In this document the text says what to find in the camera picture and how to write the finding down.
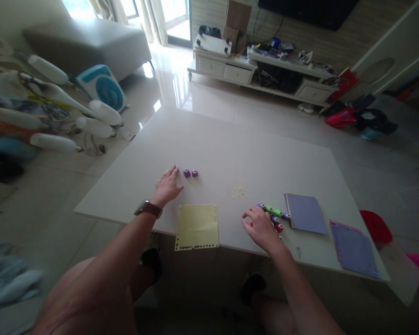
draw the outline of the television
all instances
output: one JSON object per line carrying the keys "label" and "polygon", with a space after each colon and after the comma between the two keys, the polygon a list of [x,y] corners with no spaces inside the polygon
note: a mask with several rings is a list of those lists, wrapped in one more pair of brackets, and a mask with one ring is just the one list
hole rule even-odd
{"label": "television", "polygon": [[259,8],[337,31],[359,0],[259,0]]}

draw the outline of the cable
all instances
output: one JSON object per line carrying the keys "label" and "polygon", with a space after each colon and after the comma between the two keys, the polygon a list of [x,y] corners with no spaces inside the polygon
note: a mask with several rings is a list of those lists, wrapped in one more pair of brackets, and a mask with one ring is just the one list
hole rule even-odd
{"label": "cable", "polygon": [[276,31],[276,33],[271,37],[271,38],[269,38],[268,40],[265,40],[265,41],[262,41],[262,42],[259,42],[258,44],[262,44],[262,43],[264,43],[264,42],[267,42],[267,41],[270,41],[270,40],[272,40],[273,39],[273,37],[275,37],[276,36],[276,34],[277,33],[279,33],[279,31],[281,30],[281,27],[283,26],[283,21],[284,21],[284,15],[281,17],[281,24],[279,25],[279,28],[278,28],[278,30]]}
{"label": "cable", "polygon": [[255,32],[256,32],[256,22],[257,22],[257,17],[259,16],[259,13],[261,12],[261,8],[259,8],[257,15],[256,15],[256,20],[255,20],[255,25],[253,27],[253,40],[255,40]]}

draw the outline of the drawer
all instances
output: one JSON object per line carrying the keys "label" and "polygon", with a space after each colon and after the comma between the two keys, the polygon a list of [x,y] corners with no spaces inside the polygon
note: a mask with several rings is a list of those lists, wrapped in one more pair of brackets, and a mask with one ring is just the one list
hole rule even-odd
{"label": "drawer", "polygon": [[325,91],[325,90],[320,89],[320,88],[316,88],[316,87],[313,87],[313,86],[306,85],[299,92],[298,97],[299,98],[304,98],[304,99],[307,99],[307,100],[316,101],[316,102],[323,102],[331,94],[332,94],[331,91]]}
{"label": "drawer", "polygon": [[242,84],[248,84],[250,79],[251,70],[246,70],[240,67],[234,67],[231,65],[225,65],[225,71],[223,77],[225,79],[235,81]]}
{"label": "drawer", "polygon": [[210,60],[208,58],[197,58],[197,70],[212,74],[214,76],[222,77],[223,69],[225,68],[225,63],[218,62],[216,60]]}

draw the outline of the wristwatch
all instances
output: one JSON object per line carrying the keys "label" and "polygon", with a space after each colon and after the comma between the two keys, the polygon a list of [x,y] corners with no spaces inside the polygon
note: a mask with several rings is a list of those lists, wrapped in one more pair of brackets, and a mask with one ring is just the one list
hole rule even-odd
{"label": "wristwatch", "polygon": [[157,217],[157,219],[160,218],[160,216],[163,213],[163,210],[158,207],[157,205],[154,205],[153,203],[150,203],[148,199],[144,200],[136,209],[135,215],[138,215],[142,212],[148,212]]}

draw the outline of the sofa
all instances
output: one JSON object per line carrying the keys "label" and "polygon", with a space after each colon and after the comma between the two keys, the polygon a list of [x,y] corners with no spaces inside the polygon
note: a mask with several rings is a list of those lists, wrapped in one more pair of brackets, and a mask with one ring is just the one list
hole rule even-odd
{"label": "sofa", "polygon": [[40,57],[69,76],[105,64],[121,81],[151,62],[148,40],[141,29],[98,18],[62,18],[26,28],[23,35]]}

